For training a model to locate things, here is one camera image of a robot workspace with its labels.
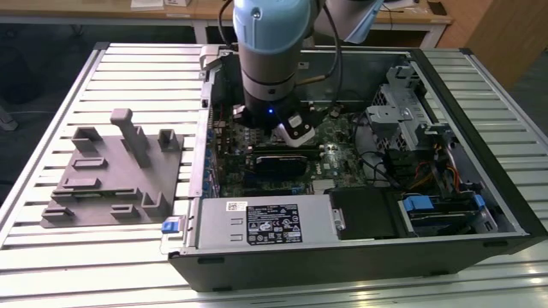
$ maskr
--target red wire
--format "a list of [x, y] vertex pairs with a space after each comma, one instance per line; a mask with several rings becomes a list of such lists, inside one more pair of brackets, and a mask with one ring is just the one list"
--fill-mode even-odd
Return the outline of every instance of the red wire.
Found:
[[418, 165], [417, 165], [417, 169], [414, 169], [414, 179], [417, 179], [417, 177], [418, 177], [420, 166], [424, 165], [424, 164], [428, 164], [428, 162], [420, 162]]

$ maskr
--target black cable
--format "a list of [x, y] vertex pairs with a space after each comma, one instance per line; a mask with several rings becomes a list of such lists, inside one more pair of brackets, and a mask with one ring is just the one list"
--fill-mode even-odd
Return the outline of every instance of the black cable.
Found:
[[366, 109], [361, 112], [360, 116], [357, 117], [356, 126], [353, 128], [353, 132], [352, 132], [352, 136], [350, 136], [350, 141], [353, 143], [356, 143], [357, 127], [360, 126], [360, 123], [361, 123], [361, 120], [362, 120], [365, 114], [366, 114]]
[[324, 11], [325, 11], [326, 20], [329, 21], [329, 26], [332, 27], [333, 38], [334, 38], [333, 65], [332, 65], [332, 68], [329, 69], [329, 72], [325, 75], [325, 79], [332, 76], [332, 74], [334, 73], [334, 69], [338, 66], [338, 76], [337, 76], [334, 95], [333, 95], [333, 105], [334, 105], [336, 101], [338, 100], [338, 94], [341, 92], [341, 87], [342, 87], [342, 49], [341, 49], [341, 41], [338, 37], [338, 32], [336, 30], [332, 13], [329, 11], [329, 8], [326, 7], [326, 3], [324, 4]]
[[365, 151], [360, 154], [360, 157], [362, 157], [362, 155], [365, 155], [365, 154], [376, 154], [376, 156], [378, 156], [378, 157], [382, 157], [382, 155], [384, 155], [382, 152], [378, 152], [378, 151]]
[[388, 16], [390, 17], [390, 31], [393, 29], [393, 22], [392, 22], [392, 10], [388, 8], [388, 6], [382, 3], [384, 8], [388, 10]]
[[402, 186], [401, 184], [396, 181], [394, 178], [392, 178], [386, 173], [378, 170], [377, 167], [374, 167], [365, 159], [361, 159], [362, 163], [369, 167], [373, 171], [376, 170], [377, 173], [386, 179], [388, 183], [390, 183], [392, 187], [396, 189], [401, 189]]
[[216, 19], [216, 24], [218, 26], [218, 34], [221, 35], [221, 39], [222, 39], [222, 43], [228, 46], [228, 48], [230, 48], [232, 43], [226, 40], [226, 34], [224, 33], [224, 28], [222, 28], [222, 13], [224, 10], [228, 8], [228, 6], [230, 5], [232, 0], [225, 0], [224, 4], [221, 6], [221, 9], [218, 11], [218, 17]]
[[342, 93], [352, 93], [353, 96], [354, 96], [360, 101], [362, 101], [364, 103], [366, 103], [366, 99], [364, 98], [364, 96], [362, 96], [356, 90], [345, 89], [345, 90], [341, 90], [341, 93], [340, 93], [340, 94], [342, 94]]
[[370, 185], [373, 185], [373, 186], [374, 186], [374, 182], [377, 181], [378, 165], [384, 165], [384, 162], [377, 162], [377, 164], [374, 165], [374, 168], [373, 168], [373, 182], [370, 183]]

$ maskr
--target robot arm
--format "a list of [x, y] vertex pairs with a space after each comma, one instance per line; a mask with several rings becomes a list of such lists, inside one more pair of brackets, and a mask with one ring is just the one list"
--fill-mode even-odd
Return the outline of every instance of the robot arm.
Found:
[[233, 111], [236, 121], [248, 127], [274, 129], [293, 147], [314, 136], [314, 121], [298, 110], [293, 93], [302, 40], [313, 28], [333, 34], [332, 17], [342, 38], [360, 42], [381, 4], [382, 0], [234, 0], [233, 27], [245, 91], [245, 104]]

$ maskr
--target white sticker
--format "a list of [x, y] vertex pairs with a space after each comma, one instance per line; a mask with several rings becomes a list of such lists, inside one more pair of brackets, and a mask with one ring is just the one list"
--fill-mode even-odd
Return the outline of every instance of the white sticker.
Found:
[[189, 14], [165, 14], [166, 17], [190, 18]]
[[288, 119], [288, 123], [290, 127], [294, 128], [302, 123], [302, 118], [300, 117], [300, 115], [294, 115]]
[[228, 201], [226, 202], [226, 211], [228, 212], [234, 212], [234, 211], [242, 211], [248, 207], [248, 202], [246, 201]]

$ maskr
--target barcode sticker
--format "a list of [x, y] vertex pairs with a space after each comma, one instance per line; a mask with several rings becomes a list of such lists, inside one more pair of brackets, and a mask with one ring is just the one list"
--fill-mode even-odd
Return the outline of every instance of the barcode sticker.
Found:
[[226, 211], [228, 212], [244, 211], [246, 207], [248, 207], [248, 202], [246, 201], [228, 201], [226, 202]]

